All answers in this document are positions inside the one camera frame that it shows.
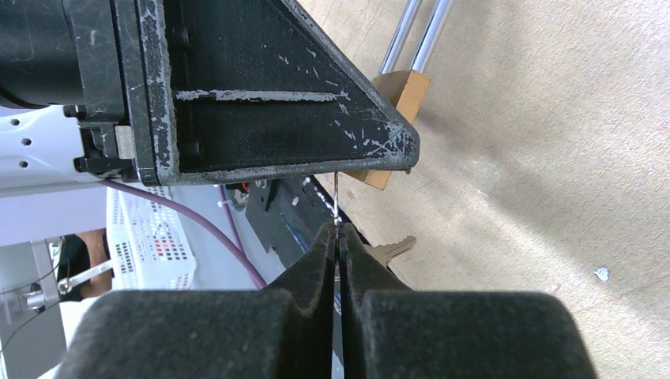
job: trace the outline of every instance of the black plastic part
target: black plastic part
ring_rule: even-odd
[[[262,291],[105,295],[57,377],[330,377],[333,233]]]
[[[572,317],[537,293],[414,292],[344,226],[345,377],[595,378]]]
[[[249,183],[245,216],[265,251],[284,267],[293,265],[316,238],[318,226],[333,222],[333,199],[314,176]],[[344,223],[351,223],[340,209]],[[367,243],[365,237],[359,237]]]
[[[258,292],[106,295],[57,377],[329,377],[337,260],[345,377],[596,377],[558,300],[414,292],[367,254],[350,224],[337,247],[334,225],[323,225],[307,253]]]
[[[62,0],[0,2],[0,106],[84,100]]]
[[[86,106],[85,116],[80,121],[111,123],[113,127],[125,118],[126,107],[110,2],[66,0],[65,3],[69,4],[66,9],[70,12]],[[117,156],[115,144],[108,149],[107,156]]]
[[[123,75],[123,94],[128,107],[128,123],[135,140],[135,166],[138,179],[145,186],[159,186],[156,173],[156,151],[150,127],[149,86],[145,81],[143,50],[137,26],[135,0],[112,0]]]

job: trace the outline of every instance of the scratch mark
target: scratch mark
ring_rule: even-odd
[[[346,114],[347,116],[349,116],[349,110],[347,109],[347,107],[346,107],[344,104],[342,104],[342,103],[337,103],[337,105],[340,106],[340,110],[342,110],[342,113],[344,113],[344,114]]]
[[[480,191],[480,189],[478,189],[477,187],[473,186],[472,184],[468,184],[468,186],[472,187],[473,190],[477,191],[477,193],[478,193],[481,197],[484,197],[484,198],[487,198],[487,199],[488,199],[488,195],[487,195],[486,193]]]
[[[181,101],[210,99],[216,101],[248,101],[259,103],[263,101],[299,102],[308,101],[328,103],[337,99],[337,95],[328,92],[296,92],[296,91],[245,91],[242,89],[213,89],[205,91],[196,89],[178,91],[175,98]]]
[[[30,57],[26,59],[13,59],[13,62],[29,62],[35,57],[35,46],[32,43],[32,33],[30,30],[31,23],[28,21],[28,14],[24,15],[24,19],[25,24],[28,26],[28,43],[30,43]]]
[[[345,99],[352,101],[349,99],[349,92],[346,92],[344,89],[340,92],[340,97],[344,97]]]

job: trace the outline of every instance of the white residue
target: white residue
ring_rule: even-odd
[[[344,113],[344,114],[346,114],[347,116],[349,116],[349,110],[347,109],[347,107],[346,107],[344,104],[342,104],[342,103],[337,103],[337,105],[340,106],[340,110],[342,110],[342,113]]]
[[[292,92],[292,91],[246,91],[243,89],[213,89],[203,91],[197,89],[194,91],[179,91],[176,94],[177,100],[189,101],[200,99],[203,96],[214,97],[216,101],[312,101],[317,103],[326,103],[337,99],[337,95],[328,92]]]
[[[314,190],[316,191],[316,194],[321,198],[321,201],[323,201],[323,204],[325,204],[326,207],[328,207],[328,209],[330,209],[330,211],[333,213],[333,216],[335,216],[335,207],[333,207],[333,205],[326,200],[326,197],[323,196],[323,193],[318,192],[318,188],[315,187]],[[342,222],[342,217],[338,216],[337,221]]]
[[[600,279],[604,282],[607,282],[609,280],[609,270],[607,270],[606,267],[601,267],[601,268],[597,269],[596,271],[594,271],[593,273],[596,274],[598,279]]]
[[[209,92],[203,91],[201,89],[196,89],[194,91],[177,91],[176,98],[177,100],[195,100],[199,99],[200,96],[209,95]]]

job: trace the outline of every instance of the plywood surface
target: plywood surface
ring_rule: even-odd
[[[375,77],[405,1],[303,4]],[[668,2],[456,0],[419,164],[383,192],[342,175],[346,212],[417,237],[391,262],[412,287],[553,294],[601,377],[670,377],[669,41]]]

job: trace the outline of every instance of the purple cable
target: purple cable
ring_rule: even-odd
[[[237,246],[235,246],[235,243],[233,243],[226,234],[224,234],[223,231],[219,230],[216,225],[213,223],[209,222],[205,217],[203,217],[201,214],[195,212],[193,209],[188,208],[184,205],[181,205],[180,203],[177,203],[176,201],[172,201],[170,199],[167,199],[165,197],[161,197],[158,195],[155,195],[150,192],[143,191],[138,188],[134,188],[131,186],[127,186],[122,183],[118,182],[113,182],[111,180],[103,180],[102,182],[99,182],[103,186],[107,186],[110,188],[113,188],[118,191],[123,191],[126,193],[130,193],[135,196],[143,197],[146,200],[153,201],[154,203],[163,205],[165,207],[174,209],[175,211],[183,214],[184,216],[190,218],[191,220],[195,221],[196,223],[199,223],[204,227],[209,233],[211,233],[219,242],[223,243],[224,246],[230,250],[232,255],[237,258],[239,263],[242,264],[242,266],[249,272],[249,276],[251,279],[254,281],[254,284],[256,284],[256,287],[258,288],[263,288],[267,285],[261,274],[258,272],[258,270],[254,267],[254,265],[249,262],[249,258],[240,250],[238,249]]]
[[[226,210],[226,218],[228,218],[228,223],[231,224],[232,227],[232,236],[235,237],[235,244],[239,249],[242,251],[244,255],[247,255],[247,252],[244,251],[244,246],[242,246],[242,240],[239,238],[239,233],[237,232],[237,226],[235,225],[235,221],[232,218],[232,204],[228,201],[228,197],[226,196],[226,189],[224,188],[223,185],[219,186],[219,195],[221,195],[221,200],[226,204],[224,207]]]

